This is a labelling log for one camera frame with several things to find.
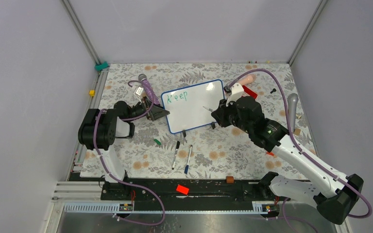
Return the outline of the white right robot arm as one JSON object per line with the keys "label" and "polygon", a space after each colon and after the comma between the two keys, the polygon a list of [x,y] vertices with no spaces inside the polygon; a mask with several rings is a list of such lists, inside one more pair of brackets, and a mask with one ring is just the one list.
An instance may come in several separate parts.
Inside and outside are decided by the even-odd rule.
{"label": "white right robot arm", "polygon": [[280,196],[303,202],[337,225],[344,222],[358,202],[363,179],[336,170],[308,151],[290,136],[286,127],[266,118],[254,98],[241,97],[232,103],[221,100],[211,116],[221,127],[233,125],[243,130],[256,146],[285,160],[310,181],[307,184],[268,172],[260,181],[263,199]]}

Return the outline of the blue framed whiteboard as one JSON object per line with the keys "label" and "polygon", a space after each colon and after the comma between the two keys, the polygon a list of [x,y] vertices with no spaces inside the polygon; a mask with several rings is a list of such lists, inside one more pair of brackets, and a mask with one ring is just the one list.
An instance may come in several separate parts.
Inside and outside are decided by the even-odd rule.
{"label": "blue framed whiteboard", "polygon": [[162,105],[170,111],[166,116],[169,132],[177,134],[215,122],[211,112],[203,106],[215,110],[224,97],[220,79],[163,92]]}

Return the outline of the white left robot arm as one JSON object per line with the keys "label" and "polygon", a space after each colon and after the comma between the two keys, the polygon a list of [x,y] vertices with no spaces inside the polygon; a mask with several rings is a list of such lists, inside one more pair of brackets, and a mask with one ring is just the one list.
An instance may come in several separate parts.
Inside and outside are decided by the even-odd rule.
{"label": "white left robot arm", "polygon": [[133,121],[146,117],[155,121],[166,117],[170,111],[144,98],[130,106],[118,101],[110,109],[87,110],[78,130],[78,141],[99,158],[106,182],[115,183],[113,194],[124,200],[131,194],[131,187],[125,182],[127,173],[114,149],[116,139],[131,139],[135,135]]}

